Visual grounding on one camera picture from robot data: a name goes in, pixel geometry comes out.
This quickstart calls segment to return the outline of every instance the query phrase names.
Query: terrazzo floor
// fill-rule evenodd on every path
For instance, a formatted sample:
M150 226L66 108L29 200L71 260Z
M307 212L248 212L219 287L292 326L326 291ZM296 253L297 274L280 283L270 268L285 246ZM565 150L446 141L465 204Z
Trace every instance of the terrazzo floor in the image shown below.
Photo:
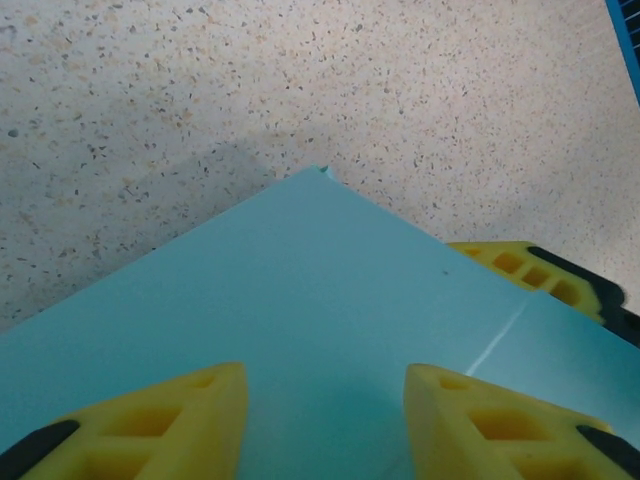
M311 164L640 310L640 110L602 0L0 7L0 330Z

